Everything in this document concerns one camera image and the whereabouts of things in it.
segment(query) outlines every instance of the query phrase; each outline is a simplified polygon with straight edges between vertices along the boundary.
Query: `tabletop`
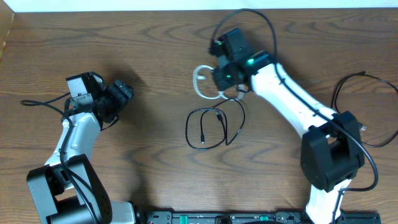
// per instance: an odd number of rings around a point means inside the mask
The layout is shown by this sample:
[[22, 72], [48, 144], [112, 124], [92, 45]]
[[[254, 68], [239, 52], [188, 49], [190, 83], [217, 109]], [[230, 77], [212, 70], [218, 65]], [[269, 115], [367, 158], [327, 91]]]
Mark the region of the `tabletop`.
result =
[[[196, 151], [185, 140], [187, 115], [217, 100], [200, 98], [192, 86], [198, 65], [216, 66], [206, 51], [217, 23], [230, 11], [69, 12], [17, 14], [0, 62], [0, 223], [37, 223], [26, 184], [28, 171], [43, 166], [62, 132], [60, 115], [20, 100], [45, 101], [68, 91], [65, 78], [94, 71], [106, 83], [120, 79], [136, 95], [120, 121], [95, 143], [92, 165], [111, 200], [144, 209], [175, 211], [268, 211], [304, 208], [310, 183], [300, 168], [300, 138], [290, 124], [254, 93], [244, 96], [246, 122], [229, 146]], [[369, 74], [398, 85], [397, 9], [263, 10], [277, 32], [280, 62], [312, 96], [330, 104], [337, 81]], [[267, 24], [242, 13], [220, 30], [240, 27], [256, 50], [272, 54]], [[215, 94], [209, 78], [200, 83]], [[367, 78], [347, 81], [339, 109], [368, 127], [362, 140], [383, 141], [397, 128], [398, 97]], [[61, 108], [63, 101], [53, 104]], [[227, 114], [229, 136], [242, 112]], [[200, 144], [198, 116], [189, 138]], [[222, 139], [215, 116], [204, 120], [206, 143]], [[348, 192], [342, 208], [374, 211], [395, 223], [398, 208], [398, 140], [368, 148], [379, 169], [379, 185]], [[351, 186], [373, 181], [366, 161]]]

